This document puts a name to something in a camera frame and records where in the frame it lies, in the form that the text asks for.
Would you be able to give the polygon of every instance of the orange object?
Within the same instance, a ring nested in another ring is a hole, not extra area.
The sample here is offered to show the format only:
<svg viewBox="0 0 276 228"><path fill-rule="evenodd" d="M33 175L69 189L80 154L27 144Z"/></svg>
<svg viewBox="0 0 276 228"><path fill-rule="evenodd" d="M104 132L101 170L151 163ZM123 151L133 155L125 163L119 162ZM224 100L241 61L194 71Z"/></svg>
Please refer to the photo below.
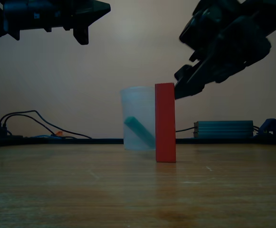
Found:
<svg viewBox="0 0 276 228"><path fill-rule="evenodd" d="M174 83L155 85L156 161L176 162Z"/></svg>
<svg viewBox="0 0 276 228"><path fill-rule="evenodd" d="M56 136L63 136L63 132L62 131L57 132Z"/></svg>

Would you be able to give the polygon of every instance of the red block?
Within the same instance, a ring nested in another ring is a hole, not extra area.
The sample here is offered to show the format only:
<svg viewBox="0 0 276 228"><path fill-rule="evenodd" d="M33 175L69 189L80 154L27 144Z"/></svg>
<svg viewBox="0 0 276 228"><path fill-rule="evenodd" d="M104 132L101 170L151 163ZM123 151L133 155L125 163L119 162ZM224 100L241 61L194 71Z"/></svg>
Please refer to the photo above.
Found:
<svg viewBox="0 0 276 228"><path fill-rule="evenodd" d="M176 162L174 83L155 85L156 161Z"/></svg>

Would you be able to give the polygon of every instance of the translucent plastic cup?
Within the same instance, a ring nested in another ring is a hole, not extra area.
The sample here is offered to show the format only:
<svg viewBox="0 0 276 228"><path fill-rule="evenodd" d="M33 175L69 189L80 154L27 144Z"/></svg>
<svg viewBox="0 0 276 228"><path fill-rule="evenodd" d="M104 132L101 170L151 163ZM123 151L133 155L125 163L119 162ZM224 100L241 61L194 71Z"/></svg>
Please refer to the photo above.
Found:
<svg viewBox="0 0 276 228"><path fill-rule="evenodd" d="M155 149L155 89L131 87L121 91L124 146L127 150Z"/></svg>

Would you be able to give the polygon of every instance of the robotic arm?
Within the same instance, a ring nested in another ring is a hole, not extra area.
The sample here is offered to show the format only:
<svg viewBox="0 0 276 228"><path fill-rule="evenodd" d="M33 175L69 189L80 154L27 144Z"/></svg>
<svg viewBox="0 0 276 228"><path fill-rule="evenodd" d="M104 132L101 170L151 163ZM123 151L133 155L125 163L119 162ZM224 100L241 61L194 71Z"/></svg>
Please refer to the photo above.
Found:
<svg viewBox="0 0 276 228"><path fill-rule="evenodd" d="M73 29L81 45L87 45L88 27L110 12L110 5L96 0L0 0L0 37L19 40L19 31L54 27Z"/></svg>
<svg viewBox="0 0 276 228"><path fill-rule="evenodd" d="M73 29L81 45L88 27L110 12L97 0L0 0L0 37L19 40L19 31L53 27ZM276 0L201 0L180 41L195 50L176 74L175 98L200 93L206 84L221 83L262 60L271 49L266 38L276 30Z"/></svg>
<svg viewBox="0 0 276 228"><path fill-rule="evenodd" d="M271 49L266 38L276 30L276 0L201 0L180 41L195 50L176 74L176 99L200 93L211 82L262 60Z"/></svg>

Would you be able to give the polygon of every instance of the black cable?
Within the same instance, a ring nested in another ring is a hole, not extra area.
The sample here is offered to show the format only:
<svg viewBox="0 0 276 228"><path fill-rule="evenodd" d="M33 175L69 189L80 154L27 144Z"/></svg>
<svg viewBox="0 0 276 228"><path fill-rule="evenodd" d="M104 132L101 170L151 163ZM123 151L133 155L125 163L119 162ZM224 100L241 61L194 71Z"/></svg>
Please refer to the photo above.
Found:
<svg viewBox="0 0 276 228"><path fill-rule="evenodd" d="M257 126L253 126L253 127L254 127L255 132L259 132L259 129L260 129L259 127L257 127Z"/></svg>
<svg viewBox="0 0 276 228"><path fill-rule="evenodd" d="M84 134L78 134L78 133L75 133L75 132L71 132L71 131L67 131L67 130L64 130L63 128L60 128L60 127L57 127L51 123L49 123L47 120L45 120L41 115L40 113L38 113L38 111L36 110L30 110L30 111L25 111L25 112L15 112L15 113L9 113L9 114L6 114L4 115L1 119L0 119L0 123L4 120L5 117L9 116L9 115L13 115L13 114L23 114L23 113L36 113L38 114L38 116L47 124L49 124L50 126L53 126L61 131L64 131L64 132L67 132L67 133L70 133L70 134L75 134L75 135L80 135L80 136L83 136L83 137L86 137L88 139L92 139L91 137L87 136L87 135L84 135Z"/></svg>
<svg viewBox="0 0 276 228"><path fill-rule="evenodd" d="M180 131L176 131L176 132L185 132L185 131L189 131L189 130L192 130L192 129L195 129L195 127L191 127L191 128L180 130Z"/></svg>
<svg viewBox="0 0 276 228"><path fill-rule="evenodd" d="M34 120L35 122L37 122L38 124L42 125L43 127L45 127L48 131L50 131L51 134L56 135L56 134L54 134L54 132L53 132L52 130L50 130L48 127L46 127L46 126L45 126L44 124L42 124L40 121L37 121L36 119L34 119L33 117L28 116L28 115L22 115L22 114L10 115L10 116L8 116L8 117L6 118L4 125L7 123L7 120L8 120L9 118L13 117L13 116L24 116L24 117L28 117L28 118Z"/></svg>

